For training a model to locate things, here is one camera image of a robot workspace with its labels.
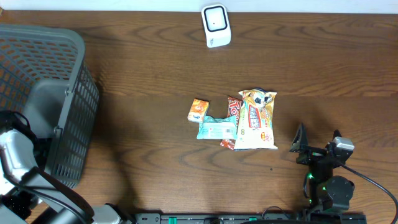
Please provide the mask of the small orange box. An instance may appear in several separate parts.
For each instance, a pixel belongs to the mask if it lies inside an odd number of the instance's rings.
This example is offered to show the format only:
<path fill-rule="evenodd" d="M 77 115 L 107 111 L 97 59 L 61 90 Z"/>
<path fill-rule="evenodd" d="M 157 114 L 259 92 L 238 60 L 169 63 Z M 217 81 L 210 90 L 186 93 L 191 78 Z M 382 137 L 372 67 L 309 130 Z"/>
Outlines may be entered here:
<path fill-rule="evenodd" d="M 191 105 L 187 119 L 194 123 L 202 123 L 207 114 L 209 107 L 210 103 L 208 101 L 199 100 L 195 98 Z"/>

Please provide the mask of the red chocolate bar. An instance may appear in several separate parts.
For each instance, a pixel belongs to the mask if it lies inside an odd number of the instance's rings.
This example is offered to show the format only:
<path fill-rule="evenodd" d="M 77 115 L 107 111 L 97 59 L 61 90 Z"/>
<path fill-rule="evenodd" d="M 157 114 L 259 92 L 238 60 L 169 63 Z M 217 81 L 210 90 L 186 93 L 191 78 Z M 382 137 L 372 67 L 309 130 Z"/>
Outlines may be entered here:
<path fill-rule="evenodd" d="M 241 109 L 242 103 L 243 103 L 243 101 L 238 99 L 238 98 L 234 98 L 232 96 L 228 97 L 227 117 L 235 116 L 236 117 L 236 125 L 237 126 L 239 124 L 239 116 L 240 116 L 240 109 Z M 220 142 L 220 146 L 226 147 L 226 148 L 228 148 L 230 150 L 234 150 L 235 142 L 236 141 L 234 139 L 223 139 Z"/>

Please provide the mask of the orange snack bag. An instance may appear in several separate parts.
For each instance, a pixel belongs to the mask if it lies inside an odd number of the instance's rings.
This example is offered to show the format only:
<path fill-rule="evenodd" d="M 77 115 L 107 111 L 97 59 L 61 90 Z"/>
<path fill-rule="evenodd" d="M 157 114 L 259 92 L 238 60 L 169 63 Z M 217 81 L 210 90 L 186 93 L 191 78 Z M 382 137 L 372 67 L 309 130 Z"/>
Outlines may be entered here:
<path fill-rule="evenodd" d="M 242 90 L 235 151 L 251 149 L 278 150 L 273 132 L 274 102 L 277 95 L 262 88 Z"/>

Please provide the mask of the green wet wipes pack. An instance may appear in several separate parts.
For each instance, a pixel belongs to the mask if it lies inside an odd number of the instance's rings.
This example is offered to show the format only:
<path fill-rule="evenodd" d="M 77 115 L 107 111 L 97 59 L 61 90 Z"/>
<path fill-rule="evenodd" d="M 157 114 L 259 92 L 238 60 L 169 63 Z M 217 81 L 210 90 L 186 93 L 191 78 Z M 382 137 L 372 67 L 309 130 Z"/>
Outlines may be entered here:
<path fill-rule="evenodd" d="M 233 139 L 237 138 L 237 118 L 213 118 L 206 115 L 199 124 L 197 139 Z"/>

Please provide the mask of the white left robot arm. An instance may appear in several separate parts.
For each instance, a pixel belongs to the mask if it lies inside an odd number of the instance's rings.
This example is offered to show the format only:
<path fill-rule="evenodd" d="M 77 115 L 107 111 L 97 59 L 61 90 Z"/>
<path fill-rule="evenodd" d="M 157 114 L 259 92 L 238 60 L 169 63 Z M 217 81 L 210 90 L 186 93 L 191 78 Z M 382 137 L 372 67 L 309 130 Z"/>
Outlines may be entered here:
<path fill-rule="evenodd" d="M 1 111 L 1 223 L 25 223 L 40 202 L 48 205 L 35 223 L 133 223 L 118 207 L 91 207 L 71 188 L 37 165 L 40 141 L 28 119 Z"/>

